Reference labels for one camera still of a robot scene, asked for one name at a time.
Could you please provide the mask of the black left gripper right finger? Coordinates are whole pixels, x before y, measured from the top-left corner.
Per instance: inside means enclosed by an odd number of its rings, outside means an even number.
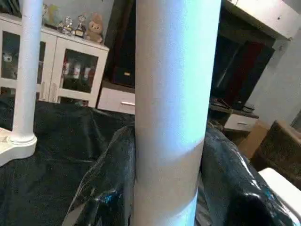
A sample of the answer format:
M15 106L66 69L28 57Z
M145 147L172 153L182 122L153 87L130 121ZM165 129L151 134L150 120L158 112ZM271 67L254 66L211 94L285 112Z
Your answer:
M195 213L197 226L299 226L301 220L218 129L207 126Z

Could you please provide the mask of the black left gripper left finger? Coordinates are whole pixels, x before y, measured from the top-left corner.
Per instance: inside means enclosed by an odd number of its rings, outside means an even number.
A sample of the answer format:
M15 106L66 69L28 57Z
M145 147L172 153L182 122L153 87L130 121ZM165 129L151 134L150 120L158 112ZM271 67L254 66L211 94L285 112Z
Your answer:
M135 128L118 129L105 152L86 172L64 226L127 226L135 177Z

